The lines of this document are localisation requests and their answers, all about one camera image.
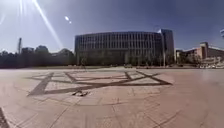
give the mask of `curved building facade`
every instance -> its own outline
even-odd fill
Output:
[[[75,38],[77,65],[145,64],[162,58],[164,51],[173,53],[173,47],[170,30],[95,33]]]

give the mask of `glass facade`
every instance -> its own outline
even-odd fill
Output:
[[[100,64],[104,59],[107,61],[103,63],[107,64],[130,63],[136,58],[150,60],[161,56],[162,49],[160,33],[113,32],[79,35],[75,38],[77,62],[85,58],[90,65]]]

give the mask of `blue sky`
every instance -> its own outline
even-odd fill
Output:
[[[15,52],[19,37],[24,47],[45,45],[56,52],[73,50],[77,34],[160,28],[173,30],[175,48],[203,41],[224,47],[223,5],[223,0],[0,0],[0,50]]]

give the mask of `building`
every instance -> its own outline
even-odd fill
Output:
[[[75,37],[77,65],[146,64],[174,56],[171,30],[157,32],[107,32]]]
[[[224,50],[217,47],[212,47],[208,45],[208,42],[200,43],[197,48],[192,48],[189,50],[176,50],[176,60],[180,55],[192,56],[194,59],[199,59],[202,63],[217,63],[218,61],[224,60]]]
[[[222,38],[224,38],[224,29],[220,31]]]

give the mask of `paved ground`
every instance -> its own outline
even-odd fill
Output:
[[[191,69],[0,70],[0,128],[223,128],[223,76]]]

